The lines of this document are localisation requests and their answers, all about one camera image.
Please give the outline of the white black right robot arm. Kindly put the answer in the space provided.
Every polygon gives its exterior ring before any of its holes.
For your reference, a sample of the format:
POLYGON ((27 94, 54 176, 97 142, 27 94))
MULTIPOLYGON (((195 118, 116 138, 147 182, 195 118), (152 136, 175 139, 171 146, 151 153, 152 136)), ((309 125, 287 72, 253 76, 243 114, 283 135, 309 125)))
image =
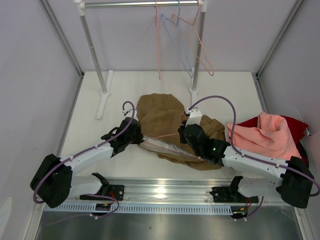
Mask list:
POLYGON ((228 189, 232 201, 239 202, 245 197, 281 198, 293 207, 307 208, 314 177, 300 158, 291 156, 285 160, 248 154, 226 141, 210 138, 197 124, 181 125, 178 133, 180 142, 188 144, 205 162, 259 176, 234 177, 228 189))

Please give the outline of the tan brown skirt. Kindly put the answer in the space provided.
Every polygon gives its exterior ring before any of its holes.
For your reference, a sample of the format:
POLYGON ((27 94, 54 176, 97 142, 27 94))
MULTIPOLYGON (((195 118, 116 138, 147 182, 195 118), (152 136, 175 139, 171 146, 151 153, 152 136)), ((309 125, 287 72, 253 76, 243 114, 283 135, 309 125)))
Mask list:
POLYGON ((218 170, 220 165, 207 163, 198 159, 188 144, 180 143, 178 129, 183 120, 184 105, 171 94, 152 93, 142 95, 136 105, 137 118, 141 133, 153 139, 163 141, 191 154, 191 156, 178 156, 174 153, 157 153, 161 159, 175 164, 186 165, 198 171, 218 170))

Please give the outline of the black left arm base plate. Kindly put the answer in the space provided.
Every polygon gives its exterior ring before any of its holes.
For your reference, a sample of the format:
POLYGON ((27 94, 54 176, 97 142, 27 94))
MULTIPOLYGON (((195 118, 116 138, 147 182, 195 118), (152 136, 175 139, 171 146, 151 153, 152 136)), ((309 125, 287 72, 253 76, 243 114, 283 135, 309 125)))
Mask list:
POLYGON ((124 185, 103 185, 101 189, 95 194, 98 196, 89 196, 88 194, 83 194, 79 198, 80 200, 88 200, 88 201, 107 201, 110 200, 105 197, 110 197, 116 199, 117 201, 122 201, 124 199, 125 186, 124 185))

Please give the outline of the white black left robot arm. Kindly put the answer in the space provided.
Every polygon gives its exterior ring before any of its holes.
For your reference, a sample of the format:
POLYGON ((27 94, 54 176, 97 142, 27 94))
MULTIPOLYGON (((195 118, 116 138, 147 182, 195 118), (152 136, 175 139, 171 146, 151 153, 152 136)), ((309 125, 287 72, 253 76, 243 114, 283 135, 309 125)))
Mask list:
POLYGON ((103 135, 95 145, 75 154, 47 155, 30 183, 34 202, 56 208, 72 197, 95 201, 115 197, 116 191, 101 174, 94 172, 81 177, 79 173, 115 157, 131 144, 138 145, 142 142, 143 134, 139 121, 127 117, 120 126, 103 135))

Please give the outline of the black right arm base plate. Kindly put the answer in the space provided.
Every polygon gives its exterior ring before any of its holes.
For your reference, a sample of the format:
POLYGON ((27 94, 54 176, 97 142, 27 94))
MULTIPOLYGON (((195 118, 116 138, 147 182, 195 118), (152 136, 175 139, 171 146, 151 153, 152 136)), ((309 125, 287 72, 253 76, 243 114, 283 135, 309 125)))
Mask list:
POLYGON ((227 186, 215 186, 209 192, 215 203, 252 203, 257 204, 259 198, 257 196, 246 197, 240 194, 237 190, 233 190, 227 186))

